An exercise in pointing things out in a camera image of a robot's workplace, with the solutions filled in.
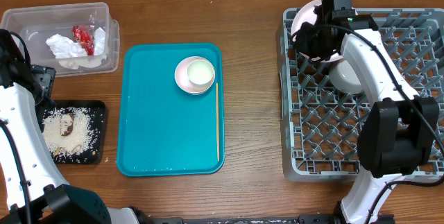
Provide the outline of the large pink plate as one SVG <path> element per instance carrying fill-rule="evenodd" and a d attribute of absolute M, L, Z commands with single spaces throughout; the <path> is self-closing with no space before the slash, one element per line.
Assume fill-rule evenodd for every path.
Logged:
<path fill-rule="evenodd" d="M 296 40 L 296 32 L 300 30 L 302 23 L 309 22 L 310 24 L 315 24 L 317 19 L 317 14 L 314 12 L 316 6 L 320 6 L 322 4 L 321 0 L 313 0 L 303 6 L 297 13 L 293 19 L 293 23 L 291 25 L 291 43 Z M 306 59 L 310 59 L 308 55 L 304 53 L 300 53 L 300 55 Z M 314 62 L 336 62 L 342 58 L 342 55 L 335 53 L 330 57 L 329 60 L 321 60 L 321 58 L 312 58 L 311 60 Z"/>

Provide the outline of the white tissue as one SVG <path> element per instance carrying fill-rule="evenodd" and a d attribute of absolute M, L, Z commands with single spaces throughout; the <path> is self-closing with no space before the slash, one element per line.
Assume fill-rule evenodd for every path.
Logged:
<path fill-rule="evenodd" d="M 94 36 L 94 55 L 87 55 L 74 36 L 68 38 L 55 34 L 46 40 L 46 45 L 56 59 L 62 59 L 59 64 L 64 68 L 95 68 L 100 66 L 104 59 L 101 55 L 105 49 L 105 31 L 102 28 L 93 29 L 92 35 Z"/>

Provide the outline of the grey bowl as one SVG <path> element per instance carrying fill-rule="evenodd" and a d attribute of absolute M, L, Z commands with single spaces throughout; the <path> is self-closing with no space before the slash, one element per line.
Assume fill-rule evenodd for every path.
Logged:
<path fill-rule="evenodd" d="M 335 62 L 330 67 L 329 77 L 333 86 L 343 93 L 359 94 L 362 92 L 362 86 L 355 71 L 344 59 Z"/>

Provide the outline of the food scraps rice pile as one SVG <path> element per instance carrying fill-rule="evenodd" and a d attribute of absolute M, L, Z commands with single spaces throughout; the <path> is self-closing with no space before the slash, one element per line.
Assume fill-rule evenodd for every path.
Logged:
<path fill-rule="evenodd" d="M 86 107 L 54 109 L 43 118 L 43 137 L 52 156 L 80 155 L 93 148 L 101 131 Z"/>

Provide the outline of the red snack wrapper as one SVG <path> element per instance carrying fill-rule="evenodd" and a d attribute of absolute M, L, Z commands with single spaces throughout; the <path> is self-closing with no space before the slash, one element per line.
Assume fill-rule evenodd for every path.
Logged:
<path fill-rule="evenodd" d="M 77 25 L 73 26 L 71 31 L 74 39 L 83 49 L 85 49 L 87 55 L 94 55 L 93 28 L 91 26 Z"/>

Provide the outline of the black rectangular tray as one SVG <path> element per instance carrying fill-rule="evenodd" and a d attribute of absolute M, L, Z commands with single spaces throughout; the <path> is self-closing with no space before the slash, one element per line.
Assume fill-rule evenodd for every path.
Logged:
<path fill-rule="evenodd" d="M 56 164 L 101 161 L 108 112 L 98 100 L 58 100 L 41 107 L 37 119 Z"/>

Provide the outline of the wooden chopstick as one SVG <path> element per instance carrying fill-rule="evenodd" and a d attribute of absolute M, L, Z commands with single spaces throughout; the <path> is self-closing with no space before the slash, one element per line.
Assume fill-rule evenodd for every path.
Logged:
<path fill-rule="evenodd" d="M 215 84 L 215 94 L 216 94 L 216 155 L 217 162 L 220 161 L 220 136 L 219 136 L 219 84 Z"/>

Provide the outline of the white cup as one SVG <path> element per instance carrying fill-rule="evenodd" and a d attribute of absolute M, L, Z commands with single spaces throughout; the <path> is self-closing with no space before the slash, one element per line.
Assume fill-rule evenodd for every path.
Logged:
<path fill-rule="evenodd" d="M 197 88 L 210 86 L 214 75 L 215 71 L 212 64 L 204 59 L 193 60 L 187 67 L 188 79 Z"/>

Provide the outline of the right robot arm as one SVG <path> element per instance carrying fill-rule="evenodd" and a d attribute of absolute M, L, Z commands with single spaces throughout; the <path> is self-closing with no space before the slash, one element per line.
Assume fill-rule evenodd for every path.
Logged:
<path fill-rule="evenodd" d="M 296 15 L 291 40 L 310 60 L 347 61 L 367 95 L 371 111 L 357 139 L 358 176 L 337 205 L 341 223 L 380 223 L 378 211 L 395 186 L 435 187 L 443 183 L 406 180 L 429 159 L 438 121 L 438 103 L 421 97 L 389 59 L 370 15 Z"/>

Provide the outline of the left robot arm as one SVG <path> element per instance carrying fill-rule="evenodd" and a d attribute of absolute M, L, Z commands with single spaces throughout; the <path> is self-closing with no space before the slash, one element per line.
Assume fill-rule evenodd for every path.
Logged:
<path fill-rule="evenodd" d="M 53 106 L 56 71 L 32 65 L 20 36 L 1 30 L 1 170 L 9 213 L 2 223 L 141 223 L 131 207 L 108 208 L 93 191 L 69 185 L 44 141 L 37 113 Z"/>

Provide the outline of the grey dishwasher rack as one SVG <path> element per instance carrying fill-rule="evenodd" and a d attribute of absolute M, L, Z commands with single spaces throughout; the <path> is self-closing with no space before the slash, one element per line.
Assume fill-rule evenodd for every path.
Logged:
<path fill-rule="evenodd" d="M 353 180 L 357 137 L 370 112 L 365 94 L 345 94 L 330 82 L 330 66 L 299 56 L 291 46 L 297 8 L 284 11 L 277 31 L 282 91 L 282 167 L 290 181 Z M 443 11 L 369 8 L 395 66 L 421 96 L 443 102 Z"/>

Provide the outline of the clear plastic storage bin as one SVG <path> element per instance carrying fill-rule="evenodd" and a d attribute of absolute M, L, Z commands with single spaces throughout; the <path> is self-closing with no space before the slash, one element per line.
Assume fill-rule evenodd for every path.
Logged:
<path fill-rule="evenodd" d="M 75 26 L 89 27 L 96 55 L 55 55 L 46 44 L 54 35 L 74 41 Z M 119 24 L 103 2 L 14 8 L 4 12 L 1 27 L 20 35 L 24 43 L 15 42 L 27 47 L 32 64 L 53 67 L 59 77 L 110 73 L 119 65 Z"/>

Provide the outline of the teal serving tray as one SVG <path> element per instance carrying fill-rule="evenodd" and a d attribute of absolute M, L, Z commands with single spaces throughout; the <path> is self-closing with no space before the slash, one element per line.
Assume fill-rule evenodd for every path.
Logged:
<path fill-rule="evenodd" d="M 191 95 L 177 86 L 185 58 L 209 60 L 214 84 Z M 216 155 L 219 84 L 220 161 Z M 128 177 L 217 172 L 225 160 L 222 55 L 212 43 L 140 44 L 125 54 L 117 141 L 117 168 Z"/>

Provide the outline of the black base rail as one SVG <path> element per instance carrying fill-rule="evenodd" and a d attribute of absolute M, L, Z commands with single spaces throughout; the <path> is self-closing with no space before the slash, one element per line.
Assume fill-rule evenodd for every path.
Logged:
<path fill-rule="evenodd" d="M 146 224 L 340 224 L 344 223 L 333 214 L 303 214 L 295 218 L 210 218 L 210 219 L 183 219 L 152 218 L 145 214 L 139 217 L 140 223 Z"/>

